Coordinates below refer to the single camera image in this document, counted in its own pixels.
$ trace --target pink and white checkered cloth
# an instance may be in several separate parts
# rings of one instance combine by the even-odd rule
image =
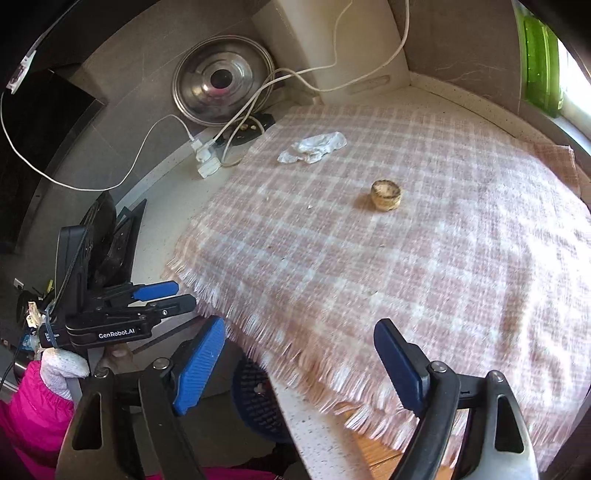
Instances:
[[[277,163],[335,131],[348,144],[320,162]],[[401,186],[397,210],[372,208],[379,179]],[[458,373],[502,371],[544,469],[591,384],[591,219],[577,192],[567,147],[407,109],[297,108],[190,222],[165,276],[275,377],[395,449],[416,423],[374,350],[377,320]]]

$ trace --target white glove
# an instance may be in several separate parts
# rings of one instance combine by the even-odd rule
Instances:
[[[45,386],[61,398],[71,400],[66,378],[84,378],[90,374],[88,362],[67,350],[48,348],[41,357],[41,379]]]

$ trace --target blue plastic basket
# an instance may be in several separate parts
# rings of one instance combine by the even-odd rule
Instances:
[[[245,356],[234,370],[232,400],[242,421],[261,437],[275,443],[293,443],[269,377]]]

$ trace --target metal lid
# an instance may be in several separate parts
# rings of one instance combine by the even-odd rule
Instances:
[[[225,125],[275,70],[273,60],[254,40],[238,35],[213,37],[193,47],[173,76],[174,103],[189,119],[215,127]],[[265,89],[257,111],[269,98]]]

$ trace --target crumpled tissue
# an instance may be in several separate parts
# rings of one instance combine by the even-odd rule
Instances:
[[[277,161],[279,163],[295,163],[298,160],[303,160],[306,163],[316,163],[322,156],[343,148],[346,144],[347,139],[341,132],[316,135],[292,143],[287,150],[279,154]]]

